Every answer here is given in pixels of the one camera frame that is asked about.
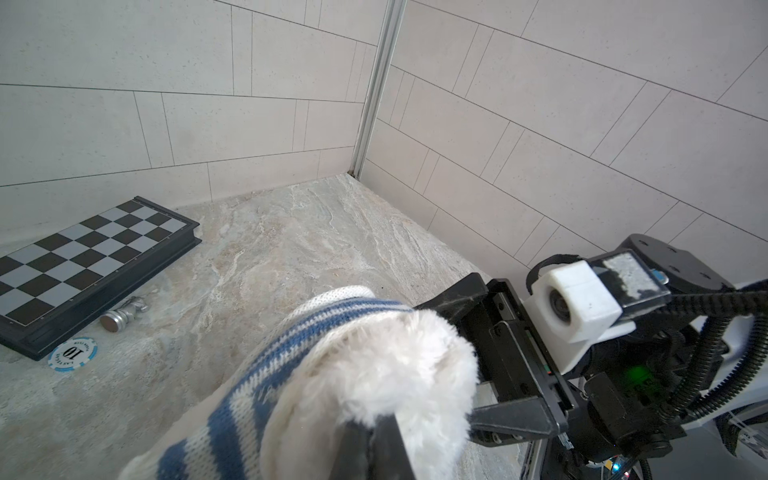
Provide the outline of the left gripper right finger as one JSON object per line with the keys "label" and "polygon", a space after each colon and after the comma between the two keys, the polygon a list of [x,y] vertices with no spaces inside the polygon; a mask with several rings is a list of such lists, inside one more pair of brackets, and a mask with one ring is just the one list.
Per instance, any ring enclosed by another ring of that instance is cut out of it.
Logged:
{"label": "left gripper right finger", "polygon": [[373,478],[416,479],[394,415],[382,417],[373,431]]}

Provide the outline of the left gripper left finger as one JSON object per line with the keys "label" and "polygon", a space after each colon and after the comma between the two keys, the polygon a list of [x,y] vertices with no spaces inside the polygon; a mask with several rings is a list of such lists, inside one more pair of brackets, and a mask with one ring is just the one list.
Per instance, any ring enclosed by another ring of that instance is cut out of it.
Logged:
{"label": "left gripper left finger", "polygon": [[342,428],[339,449],[328,479],[374,479],[375,434],[375,428],[369,428],[357,422],[345,423]]}

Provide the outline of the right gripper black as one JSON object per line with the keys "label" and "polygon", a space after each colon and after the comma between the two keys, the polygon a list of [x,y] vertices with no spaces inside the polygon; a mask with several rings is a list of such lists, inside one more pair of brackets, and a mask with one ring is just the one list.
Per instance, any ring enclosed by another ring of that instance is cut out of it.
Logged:
{"label": "right gripper black", "polygon": [[458,329],[475,349],[480,382],[492,387],[496,402],[469,417],[470,441],[483,447],[528,443],[524,479],[576,479],[568,471],[573,448],[563,436],[576,402],[509,281],[485,282],[473,272],[417,308],[437,312]]}

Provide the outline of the white teddy bear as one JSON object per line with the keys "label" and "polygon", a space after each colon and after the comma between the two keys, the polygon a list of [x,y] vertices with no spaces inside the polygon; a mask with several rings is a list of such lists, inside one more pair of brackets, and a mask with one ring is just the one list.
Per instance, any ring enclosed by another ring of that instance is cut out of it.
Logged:
{"label": "white teddy bear", "polygon": [[395,415],[417,478],[450,479],[469,437],[474,347],[432,310],[365,315],[328,332],[279,393],[260,451],[265,479],[325,479],[348,421]]}

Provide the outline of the blue white striped sweater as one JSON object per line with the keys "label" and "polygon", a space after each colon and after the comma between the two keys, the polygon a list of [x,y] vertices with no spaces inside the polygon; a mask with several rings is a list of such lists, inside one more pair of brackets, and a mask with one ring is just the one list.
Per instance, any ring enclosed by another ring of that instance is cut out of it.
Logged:
{"label": "blue white striped sweater", "polygon": [[277,396],[310,350],[338,327],[379,314],[410,313],[396,300],[379,299],[367,287],[320,294],[281,322],[235,374],[197,407],[188,427],[131,460],[121,479],[256,479],[259,451]]}

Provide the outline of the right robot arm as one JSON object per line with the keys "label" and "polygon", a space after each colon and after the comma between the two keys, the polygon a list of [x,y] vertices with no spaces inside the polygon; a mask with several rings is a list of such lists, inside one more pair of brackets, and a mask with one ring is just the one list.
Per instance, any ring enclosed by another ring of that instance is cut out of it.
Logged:
{"label": "right robot arm", "polygon": [[525,285],[471,273],[424,308],[471,343],[495,394],[472,411],[471,441],[526,444],[526,479],[648,479],[767,362],[766,282],[733,286],[644,234],[549,256]]}

